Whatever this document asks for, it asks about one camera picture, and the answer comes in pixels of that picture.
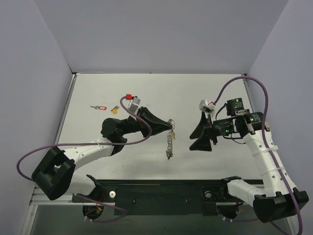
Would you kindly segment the silver spiked keyring disc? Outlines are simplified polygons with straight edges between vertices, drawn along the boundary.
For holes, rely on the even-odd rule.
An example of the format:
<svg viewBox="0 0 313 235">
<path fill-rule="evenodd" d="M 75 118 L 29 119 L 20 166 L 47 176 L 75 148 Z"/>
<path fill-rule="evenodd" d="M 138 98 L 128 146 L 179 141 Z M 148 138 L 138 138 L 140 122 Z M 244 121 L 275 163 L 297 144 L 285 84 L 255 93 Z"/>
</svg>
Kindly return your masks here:
<svg viewBox="0 0 313 235">
<path fill-rule="evenodd" d="M 173 157 L 173 139 L 171 138 L 171 130 L 174 131 L 175 129 L 175 122 L 172 119 L 168 120 L 168 123 L 171 125 L 171 129 L 168 131 L 167 134 L 167 149 L 166 149 L 166 157 L 167 160 L 170 160 Z"/>
</svg>

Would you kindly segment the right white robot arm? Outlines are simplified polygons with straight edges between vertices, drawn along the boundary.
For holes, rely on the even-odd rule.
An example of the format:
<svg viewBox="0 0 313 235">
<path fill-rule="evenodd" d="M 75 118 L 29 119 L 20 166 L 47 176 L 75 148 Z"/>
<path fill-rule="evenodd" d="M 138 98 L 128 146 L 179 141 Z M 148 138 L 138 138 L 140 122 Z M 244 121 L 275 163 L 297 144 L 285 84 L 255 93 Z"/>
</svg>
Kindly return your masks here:
<svg viewBox="0 0 313 235">
<path fill-rule="evenodd" d="M 288 176 L 278 156 L 278 147 L 272 142 L 270 126 L 263 121 L 263 113 L 245 109 L 241 98 L 228 100 L 224 107 L 228 118 L 212 120 L 215 105 L 209 100 L 200 102 L 201 119 L 189 137 L 194 140 L 189 149 L 210 152 L 218 137 L 238 133 L 255 159 L 264 189 L 234 176 L 223 179 L 225 184 L 219 187 L 219 196 L 223 200 L 236 197 L 248 203 L 263 223 L 296 215 L 309 197 L 305 191 L 299 191 Z"/>
</svg>

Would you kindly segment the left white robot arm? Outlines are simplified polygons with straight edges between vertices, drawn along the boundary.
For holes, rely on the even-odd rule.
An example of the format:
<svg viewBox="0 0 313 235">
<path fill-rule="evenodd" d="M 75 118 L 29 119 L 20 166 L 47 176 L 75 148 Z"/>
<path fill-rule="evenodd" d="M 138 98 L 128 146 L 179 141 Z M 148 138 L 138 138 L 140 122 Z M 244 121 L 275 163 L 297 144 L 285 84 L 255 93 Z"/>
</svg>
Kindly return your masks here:
<svg viewBox="0 0 313 235">
<path fill-rule="evenodd" d="M 140 107 L 137 117 L 107 118 L 102 123 L 101 137 L 86 145 L 61 150 L 50 148 L 32 173 L 32 180 L 49 200 L 65 193 L 81 194 L 89 201 L 99 199 L 101 185 L 91 175 L 76 176 L 74 172 L 96 160 L 119 153 L 129 142 L 126 134 L 140 132 L 144 139 L 171 130 L 170 123 L 154 116 L 146 107 Z"/>
</svg>

